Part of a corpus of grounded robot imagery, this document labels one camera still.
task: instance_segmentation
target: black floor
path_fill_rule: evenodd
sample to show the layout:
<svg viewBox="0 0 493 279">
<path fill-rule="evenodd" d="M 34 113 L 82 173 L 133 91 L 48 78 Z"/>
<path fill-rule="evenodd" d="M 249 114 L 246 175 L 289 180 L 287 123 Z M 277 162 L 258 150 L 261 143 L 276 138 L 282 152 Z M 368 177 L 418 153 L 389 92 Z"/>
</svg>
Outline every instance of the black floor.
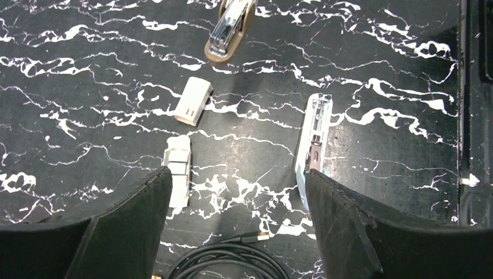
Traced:
<svg viewBox="0 0 493 279">
<path fill-rule="evenodd" d="M 0 223 L 110 195 L 192 140 L 190 206 L 170 210 L 155 271 L 248 231 L 293 278 L 323 278 L 292 179 L 308 97 L 331 94 L 325 168 L 398 209 L 458 221 L 458 3 L 261 1 L 235 58 L 203 46 L 219 0 L 0 5 Z M 197 127 L 170 115 L 189 77 L 214 92 Z M 245 277 L 217 269 L 204 278 Z"/>
</svg>

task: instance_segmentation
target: cable connector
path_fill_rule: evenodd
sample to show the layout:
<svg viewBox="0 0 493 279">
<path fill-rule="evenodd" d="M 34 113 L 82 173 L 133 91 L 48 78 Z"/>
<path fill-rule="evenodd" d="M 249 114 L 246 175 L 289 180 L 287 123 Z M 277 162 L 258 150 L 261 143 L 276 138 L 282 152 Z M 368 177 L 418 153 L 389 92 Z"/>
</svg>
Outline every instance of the cable connector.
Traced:
<svg viewBox="0 0 493 279">
<path fill-rule="evenodd" d="M 234 243 L 255 243 L 259 241 L 269 240 L 270 236 L 268 232 L 248 232 L 246 234 L 238 235 L 232 239 L 228 239 L 225 242 L 234 242 Z"/>
</svg>

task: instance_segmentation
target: white plastic part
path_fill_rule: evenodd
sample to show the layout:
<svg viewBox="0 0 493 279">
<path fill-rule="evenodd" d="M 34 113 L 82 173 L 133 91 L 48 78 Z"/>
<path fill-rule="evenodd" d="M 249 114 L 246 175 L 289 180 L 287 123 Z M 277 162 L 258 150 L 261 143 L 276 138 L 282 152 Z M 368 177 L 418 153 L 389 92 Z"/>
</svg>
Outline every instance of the white plastic part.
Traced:
<svg viewBox="0 0 493 279">
<path fill-rule="evenodd" d="M 185 124 L 196 126 L 211 91 L 210 82 L 198 77 L 190 77 L 174 110 L 174 118 Z"/>
<path fill-rule="evenodd" d="M 170 208 L 186 208 L 188 206 L 190 186 L 190 138 L 186 135 L 170 137 L 166 141 L 163 165 L 167 166 L 173 175 L 173 190 Z"/>
<path fill-rule="evenodd" d="M 314 107 L 314 102 L 317 101 L 327 101 L 324 106 L 324 112 L 317 116 L 316 108 Z M 301 128 L 301 136 L 299 139 L 298 150 L 296 152 L 296 161 L 294 165 L 294 172 L 296 174 L 296 183 L 298 184 L 299 195 L 301 197 L 301 201 L 303 202 L 303 206 L 306 210 L 308 209 L 308 201 L 306 200 L 306 191 L 305 191 L 305 168 L 306 168 L 306 157 L 308 152 L 310 151 L 310 146 L 312 143 L 312 138 L 314 135 L 320 136 L 321 142 L 321 160 L 322 160 L 322 169 L 320 172 L 328 175 L 325 169 L 323 169 L 323 161 L 325 158 L 325 150 L 327 145 L 327 134 L 330 126 L 330 116 L 332 115 L 332 99 L 330 96 L 316 93 L 308 98 L 308 105 L 305 110 L 305 118 L 303 120 L 303 126 Z M 315 130 L 313 125 L 315 119 L 320 121 L 320 127 L 318 130 Z"/>
</svg>

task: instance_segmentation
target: white plastic block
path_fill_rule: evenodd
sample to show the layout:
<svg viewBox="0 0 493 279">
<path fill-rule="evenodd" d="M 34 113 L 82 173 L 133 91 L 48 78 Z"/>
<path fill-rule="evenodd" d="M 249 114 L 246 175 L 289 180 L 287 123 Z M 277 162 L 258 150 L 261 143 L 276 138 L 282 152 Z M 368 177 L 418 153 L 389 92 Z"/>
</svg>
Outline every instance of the white plastic block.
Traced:
<svg viewBox="0 0 493 279">
<path fill-rule="evenodd" d="M 186 208 L 190 194 L 190 138 L 186 135 L 170 137 L 166 141 L 163 165 L 167 166 L 173 176 L 173 190 L 170 208 Z"/>
<path fill-rule="evenodd" d="M 196 126 L 211 91 L 210 82 L 201 78 L 190 77 L 174 110 L 174 118 L 188 125 Z"/>
</svg>

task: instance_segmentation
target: metal connector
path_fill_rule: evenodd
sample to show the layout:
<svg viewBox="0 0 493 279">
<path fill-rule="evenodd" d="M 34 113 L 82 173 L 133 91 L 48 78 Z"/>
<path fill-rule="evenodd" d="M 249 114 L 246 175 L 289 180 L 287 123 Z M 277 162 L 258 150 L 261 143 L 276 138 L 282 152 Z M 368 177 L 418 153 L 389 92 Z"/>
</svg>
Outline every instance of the metal connector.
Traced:
<svg viewBox="0 0 493 279">
<path fill-rule="evenodd" d="M 212 31 L 204 51 L 213 62 L 225 62 L 233 57 L 247 30 L 256 0 L 223 0 L 219 8 L 219 22 Z"/>
<path fill-rule="evenodd" d="M 269 240 L 270 239 L 270 235 L 268 232 L 261 232 L 259 233 L 259 235 L 257 235 L 257 240 L 258 241 L 264 241 L 264 240 Z"/>
</svg>

